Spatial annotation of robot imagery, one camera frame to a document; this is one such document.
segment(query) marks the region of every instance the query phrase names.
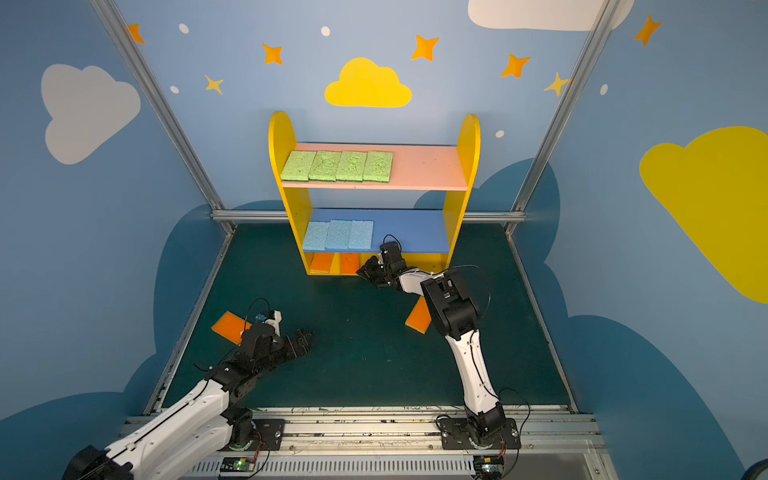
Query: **blue shelf board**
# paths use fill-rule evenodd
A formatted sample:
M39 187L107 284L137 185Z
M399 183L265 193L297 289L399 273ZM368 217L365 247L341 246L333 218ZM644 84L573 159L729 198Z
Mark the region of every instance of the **blue shelf board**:
M448 234L442 210L376 210L349 208L316 208L313 222L331 220L371 220L373 240L367 250L304 250L305 252L378 253L384 236L397 237L403 253L448 253Z

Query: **sponge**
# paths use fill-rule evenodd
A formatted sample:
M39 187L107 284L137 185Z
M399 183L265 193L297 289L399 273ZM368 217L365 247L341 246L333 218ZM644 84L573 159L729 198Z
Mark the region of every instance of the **sponge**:
M349 231L350 250L370 250L373 238L373 222L370 220L352 220Z
M363 180L388 182L392 170L391 151L370 151L366 159L366 169L362 173Z
M319 151L310 168L310 180L336 181L336 168L341 160L340 151Z
M331 220L331 227L326 235L326 249L346 250L349 248L349 233L351 230L351 220Z
M330 226L330 222L309 222L306 225L304 243L301 246L302 250L305 252L307 250L325 250L326 235Z
M240 345L243 341L243 332L250 328L250 322L246 322L232 312L226 312L210 328L232 343Z
M339 168L336 169L336 179L362 182L362 171L366 168L368 154L362 151L345 151L341 153Z
M311 273L330 273L335 253L315 253L310 264Z
M355 275L360 269L360 255L357 253L341 254L341 273L342 275Z
M406 325L419 333L426 333L430 323L432 323L432 316L429 315L427 302L423 296L419 297L416 306L413 307L411 314L408 315Z
M308 181L310 179L310 168L316 153L313 151L292 151L288 155L286 164L283 166L283 171L280 172L280 178L285 181Z

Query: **orange sponge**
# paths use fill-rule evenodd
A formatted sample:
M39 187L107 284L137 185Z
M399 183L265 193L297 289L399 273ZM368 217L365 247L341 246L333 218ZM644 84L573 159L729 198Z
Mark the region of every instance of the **orange sponge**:
M230 342L240 345L240 342L243 341L243 332L249 328L250 323L232 312L226 312L210 329Z
M360 255L358 253L341 254L341 273L342 275L355 275L360 269Z
M427 302L424 300L423 296L419 297L416 306L413 307L411 314L408 315L406 325L419 333L426 333L430 323L432 323L432 316L429 315Z
M310 264L312 273L330 273L331 263L333 262L333 253L315 253Z

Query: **green sponge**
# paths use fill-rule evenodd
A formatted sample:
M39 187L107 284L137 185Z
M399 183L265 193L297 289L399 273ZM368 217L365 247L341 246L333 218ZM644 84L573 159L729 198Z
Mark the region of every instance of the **green sponge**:
M319 151L310 168L310 180L336 181L336 167L341 159L340 151Z
M312 160L315 159L313 151L292 151L288 156L283 171L280 172L280 178L285 181L306 182L310 179L310 167Z
M342 152L339 168L336 169L336 179L362 182L362 171L366 167L366 156L368 154L362 151Z
M391 151L370 151L366 160L366 169L362 173L363 180L389 182L389 172L392 171Z

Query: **dark green floor mat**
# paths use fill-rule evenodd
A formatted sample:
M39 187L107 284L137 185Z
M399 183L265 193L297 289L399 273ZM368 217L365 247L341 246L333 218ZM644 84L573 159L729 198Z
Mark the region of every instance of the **dark green floor mat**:
M492 301L480 333L494 388L516 389L534 404L567 405L568 394L499 225L462 227L452 265L469 263L479 266L492 284ZM476 272L467 269L467 274L472 276L472 271ZM480 284L477 278L475 274L472 285ZM164 406L204 377L194 363L215 365L233 347L210 327L227 310L242 318L259 296L283 313L283 335L309 329L314 342L306 356L260 380L244 406L463 404L462 383L448 343L432 327L422 335L405 326L416 295L378 290L358 277L307 276L287 224L243 224ZM486 298L475 299L481 309ZM502 401L520 402L509 393Z

